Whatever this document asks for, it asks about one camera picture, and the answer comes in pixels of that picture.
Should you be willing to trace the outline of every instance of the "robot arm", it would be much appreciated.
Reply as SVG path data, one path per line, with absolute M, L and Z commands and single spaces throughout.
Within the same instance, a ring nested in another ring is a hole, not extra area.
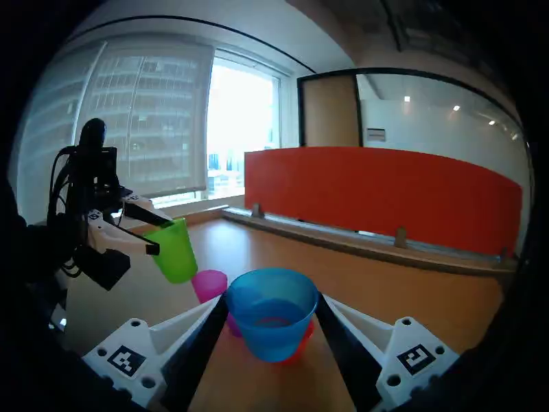
M 128 254 L 160 253 L 158 243 L 118 227 L 110 214 L 122 209 L 123 215 L 155 226 L 169 225 L 172 219 L 156 210 L 151 200 L 119 184 L 117 150 L 103 147 L 105 132 L 102 120 L 88 121 L 78 146 L 63 148 L 56 157 L 57 161 L 61 155 L 69 155 L 55 184 L 55 162 L 51 172 L 47 230 L 61 238 L 64 231 L 59 221 L 64 216 L 75 235 L 63 239 L 69 243 L 73 263 L 69 266 L 61 263 L 61 269 L 71 277 L 83 271 L 110 290 L 130 268 Z M 58 214 L 57 203 L 64 187 L 67 187 L 65 212 Z
M 458 355 L 412 317 L 394 325 L 320 294 L 316 316 L 358 411 L 390 411 Z M 83 357 L 144 408 L 185 411 L 227 317 L 224 295 L 158 325 L 129 319 Z

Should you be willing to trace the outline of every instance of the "red partition panel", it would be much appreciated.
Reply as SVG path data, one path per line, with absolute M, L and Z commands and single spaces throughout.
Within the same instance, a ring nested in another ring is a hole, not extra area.
M 465 251 L 515 249 L 522 189 L 448 157 L 377 148 L 246 153 L 246 208 Z

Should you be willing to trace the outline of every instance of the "white roller blind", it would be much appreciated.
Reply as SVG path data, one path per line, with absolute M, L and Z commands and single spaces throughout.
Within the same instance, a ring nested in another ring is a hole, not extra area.
M 22 122 L 17 198 L 28 222 L 46 216 L 49 172 L 90 119 L 105 121 L 122 185 L 145 196 L 205 190 L 206 115 L 214 48 L 127 36 L 50 65 Z
M 99 47 L 53 62 L 34 89 L 21 122 L 17 164 L 17 202 L 30 223 L 47 212 L 49 173 L 57 152 L 72 144 L 78 104 Z
M 118 149 L 120 183 L 152 196 L 205 190 L 206 113 L 214 49 L 180 41 L 110 41 L 86 90 L 91 118 Z

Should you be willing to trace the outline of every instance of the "blue plastic cup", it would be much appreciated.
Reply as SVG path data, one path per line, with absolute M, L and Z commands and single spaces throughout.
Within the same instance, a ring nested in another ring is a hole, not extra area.
M 257 269 L 227 290 L 227 306 L 249 350 L 280 362 L 295 353 L 318 304 L 318 290 L 306 276 L 284 268 Z

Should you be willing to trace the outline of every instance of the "pink plastic cup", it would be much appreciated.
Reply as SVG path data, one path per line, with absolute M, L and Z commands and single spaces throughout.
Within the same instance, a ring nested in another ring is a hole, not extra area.
M 191 282 L 193 284 L 196 297 L 202 304 L 204 302 L 208 302 L 208 300 L 213 299 L 216 296 L 221 295 L 227 290 L 227 275 L 221 271 L 200 271 L 194 275 Z M 227 325 L 234 336 L 242 336 L 233 315 L 230 313 L 227 316 Z

